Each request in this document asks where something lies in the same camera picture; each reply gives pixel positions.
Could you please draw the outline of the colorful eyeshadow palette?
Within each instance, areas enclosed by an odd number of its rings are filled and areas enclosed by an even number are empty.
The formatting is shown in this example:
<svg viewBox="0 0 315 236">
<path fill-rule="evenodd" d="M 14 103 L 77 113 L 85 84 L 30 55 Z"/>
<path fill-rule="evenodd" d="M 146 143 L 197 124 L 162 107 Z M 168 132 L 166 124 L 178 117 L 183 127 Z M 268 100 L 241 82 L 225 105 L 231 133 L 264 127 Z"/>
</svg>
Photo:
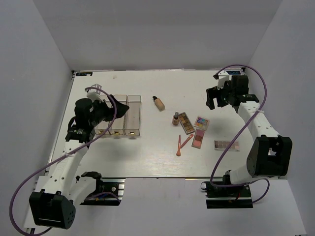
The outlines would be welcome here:
<svg viewBox="0 0 315 236">
<path fill-rule="evenodd" d="M 197 129 L 206 131 L 209 126 L 209 120 L 203 117 L 198 116 L 193 125 Z"/>
</svg>

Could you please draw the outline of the long nude eyeshadow palette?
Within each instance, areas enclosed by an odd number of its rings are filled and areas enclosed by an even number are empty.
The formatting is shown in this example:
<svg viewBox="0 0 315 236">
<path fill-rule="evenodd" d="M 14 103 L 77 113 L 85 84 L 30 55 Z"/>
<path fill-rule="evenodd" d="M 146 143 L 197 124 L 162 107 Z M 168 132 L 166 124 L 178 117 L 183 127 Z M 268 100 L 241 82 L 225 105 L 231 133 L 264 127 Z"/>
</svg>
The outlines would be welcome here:
<svg viewBox="0 0 315 236">
<path fill-rule="evenodd" d="M 230 144 L 230 141 L 214 140 L 214 150 L 224 151 Z M 238 141 L 235 141 L 229 148 L 229 151 L 240 151 Z"/>
</svg>

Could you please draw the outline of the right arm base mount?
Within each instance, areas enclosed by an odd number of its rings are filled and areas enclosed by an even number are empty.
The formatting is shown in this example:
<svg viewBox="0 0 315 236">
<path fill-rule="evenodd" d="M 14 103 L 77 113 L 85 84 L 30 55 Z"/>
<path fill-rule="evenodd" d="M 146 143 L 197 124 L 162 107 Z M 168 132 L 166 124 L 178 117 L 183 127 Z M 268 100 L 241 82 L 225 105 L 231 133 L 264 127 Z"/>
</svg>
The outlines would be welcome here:
<svg viewBox="0 0 315 236">
<path fill-rule="evenodd" d="M 206 193 L 207 209 L 253 208 L 252 195 L 248 186 L 217 188 L 204 181 L 200 185 Z"/>
</svg>

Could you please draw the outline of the brown eyeshadow palette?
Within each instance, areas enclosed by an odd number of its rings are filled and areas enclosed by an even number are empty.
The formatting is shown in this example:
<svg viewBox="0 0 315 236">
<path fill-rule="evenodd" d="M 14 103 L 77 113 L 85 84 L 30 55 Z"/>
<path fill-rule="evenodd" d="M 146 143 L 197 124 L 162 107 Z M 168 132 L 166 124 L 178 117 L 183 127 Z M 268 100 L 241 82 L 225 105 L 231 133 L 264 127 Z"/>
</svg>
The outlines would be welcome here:
<svg viewBox="0 0 315 236">
<path fill-rule="evenodd" d="M 195 128 L 185 112 L 179 114 L 179 122 L 187 135 L 195 132 Z"/>
</svg>

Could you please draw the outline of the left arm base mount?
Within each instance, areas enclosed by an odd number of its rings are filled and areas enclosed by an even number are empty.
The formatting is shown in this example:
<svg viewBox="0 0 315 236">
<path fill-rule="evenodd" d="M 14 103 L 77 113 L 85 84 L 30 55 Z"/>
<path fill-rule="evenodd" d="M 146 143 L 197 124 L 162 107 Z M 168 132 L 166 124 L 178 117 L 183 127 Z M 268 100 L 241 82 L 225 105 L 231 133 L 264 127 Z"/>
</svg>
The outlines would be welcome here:
<svg viewBox="0 0 315 236">
<path fill-rule="evenodd" d="M 83 206 L 119 206 L 124 195 L 124 178 L 101 178 L 95 191 L 81 203 Z"/>
</svg>

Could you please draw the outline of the orange makeup brush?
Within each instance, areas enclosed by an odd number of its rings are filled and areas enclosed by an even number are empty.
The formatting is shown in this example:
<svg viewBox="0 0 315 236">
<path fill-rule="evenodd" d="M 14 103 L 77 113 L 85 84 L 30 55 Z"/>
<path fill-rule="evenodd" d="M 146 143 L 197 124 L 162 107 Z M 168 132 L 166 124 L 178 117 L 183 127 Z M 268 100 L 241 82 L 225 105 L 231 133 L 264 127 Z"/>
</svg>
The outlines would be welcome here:
<svg viewBox="0 0 315 236">
<path fill-rule="evenodd" d="M 178 137 L 176 156 L 181 156 L 181 135 L 179 135 L 179 137 Z"/>
</svg>

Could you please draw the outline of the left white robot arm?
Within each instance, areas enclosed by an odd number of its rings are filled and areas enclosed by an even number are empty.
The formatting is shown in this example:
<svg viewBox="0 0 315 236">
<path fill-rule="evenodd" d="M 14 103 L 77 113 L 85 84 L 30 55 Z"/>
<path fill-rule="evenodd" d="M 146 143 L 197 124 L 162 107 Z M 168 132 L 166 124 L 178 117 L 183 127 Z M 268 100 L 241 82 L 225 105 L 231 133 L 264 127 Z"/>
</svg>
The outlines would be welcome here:
<svg viewBox="0 0 315 236">
<path fill-rule="evenodd" d="M 111 106 L 92 93 L 76 101 L 75 116 L 68 124 L 64 149 L 56 160 L 53 173 L 40 191 L 32 192 L 29 198 L 34 223 L 49 228 L 69 229 L 73 224 L 76 207 L 89 194 L 99 196 L 104 184 L 99 181 L 101 174 L 85 172 L 76 176 L 79 164 L 95 137 L 95 127 L 101 122 L 113 122 L 122 118 L 129 106 L 109 95 Z"/>
</svg>

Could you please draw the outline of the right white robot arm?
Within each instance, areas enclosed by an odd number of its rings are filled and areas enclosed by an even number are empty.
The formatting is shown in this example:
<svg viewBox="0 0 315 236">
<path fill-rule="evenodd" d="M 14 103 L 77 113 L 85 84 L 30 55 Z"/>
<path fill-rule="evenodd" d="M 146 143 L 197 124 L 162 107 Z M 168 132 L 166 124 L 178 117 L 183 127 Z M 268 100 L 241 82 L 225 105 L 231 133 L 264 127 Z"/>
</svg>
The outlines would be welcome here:
<svg viewBox="0 0 315 236">
<path fill-rule="evenodd" d="M 217 86 L 206 90 L 206 105 L 213 110 L 216 106 L 230 105 L 245 122 L 253 138 L 252 148 L 246 163 L 238 169 L 229 170 L 223 176 L 222 189 L 234 196 L 240 186 L 263 178 L 286 176 L 292 151 L 292 140 L 280 135 L 262 111 L 262 105 L 254 94 L 249 93 L 246 75 L 214 75 Z"/>
</svg>

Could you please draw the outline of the pink blush palette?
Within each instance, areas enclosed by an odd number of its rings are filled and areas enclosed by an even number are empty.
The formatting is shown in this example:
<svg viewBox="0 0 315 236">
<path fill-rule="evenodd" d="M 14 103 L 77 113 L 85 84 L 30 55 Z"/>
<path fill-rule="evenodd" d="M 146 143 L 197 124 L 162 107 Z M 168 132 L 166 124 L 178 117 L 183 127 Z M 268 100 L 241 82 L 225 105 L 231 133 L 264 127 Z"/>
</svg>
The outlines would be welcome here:
<svg viewBox="0 0 315 236">
<path fill-rule="evenodd" d="M 194 148 L 201 149 L 202 140 L 204 137 L 205 131 L 202 129 L 196 129 L 194 139 L 192 141 L 191 146 Z"/>
</svg>

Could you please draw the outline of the beige foundation pump bottle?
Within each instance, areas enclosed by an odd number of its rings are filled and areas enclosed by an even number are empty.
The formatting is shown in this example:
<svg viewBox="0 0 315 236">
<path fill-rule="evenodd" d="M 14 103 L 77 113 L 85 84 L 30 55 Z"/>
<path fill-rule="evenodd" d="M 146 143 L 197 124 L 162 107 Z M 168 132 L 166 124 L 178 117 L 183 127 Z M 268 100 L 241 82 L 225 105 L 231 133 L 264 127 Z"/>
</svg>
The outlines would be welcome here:
<svg viewBox="0 0 315 236">
<path fill-rule="evenodd" d="M 165 110 L 165 105 L 163 104 L 163 102 L 161 101 L 160 98 L 153 96 L 153 101 L 154 101 L 154 104 L 156 105 L 156 107 L 158 108 L 159 111 Z"/>
</svg>

